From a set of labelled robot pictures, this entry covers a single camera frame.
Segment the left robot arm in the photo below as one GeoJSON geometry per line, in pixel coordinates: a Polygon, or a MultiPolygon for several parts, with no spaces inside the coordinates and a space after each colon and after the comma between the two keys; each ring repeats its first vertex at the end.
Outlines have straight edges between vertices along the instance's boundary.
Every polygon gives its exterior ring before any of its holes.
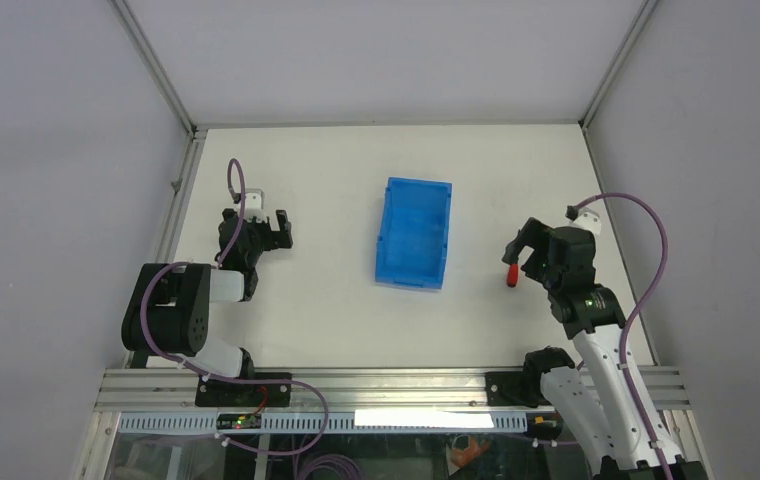
{"type": "Polygon", "coordinates": [[[206,379],[220,379],[218,392],[231,405],[250,403],[257,392],[252,357],[209,332],[210,305],[250,301],[262,254],[293,247],[287,212],[277,210],[275,215],[273,228],[268,217],[240,217],[237,210],[225,209],[218,233],[226,258],[218,258],[216,266],[144,264],[121,324],[124,347],[168,359],[206,379]]]}

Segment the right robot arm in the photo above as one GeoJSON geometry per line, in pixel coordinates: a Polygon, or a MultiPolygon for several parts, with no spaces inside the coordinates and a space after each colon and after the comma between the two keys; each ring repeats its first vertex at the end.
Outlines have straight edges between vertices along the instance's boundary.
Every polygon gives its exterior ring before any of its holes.
{"type": "Polygon", "coordinates": [[[507,244],[503,262],[545,289],[595,387],[588,391],[565,350],[546,347],[526,355],[518,398],[557,410],[597,479],[705,479],[703,464],[685,457],[654,408],[623,339],[623,310],[595,280],[595,254],[593,232],[535,218],[507,244]]]}

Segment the red black screwdriver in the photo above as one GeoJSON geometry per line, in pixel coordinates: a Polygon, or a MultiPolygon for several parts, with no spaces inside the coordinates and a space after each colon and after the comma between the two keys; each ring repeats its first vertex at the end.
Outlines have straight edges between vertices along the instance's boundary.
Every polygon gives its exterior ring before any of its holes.
{"type": "Polygon", "coordinates": [[[506,276],[506,285],[515,288],[519,281],[520,268],[517,263],[510,264],[506,276]]]}

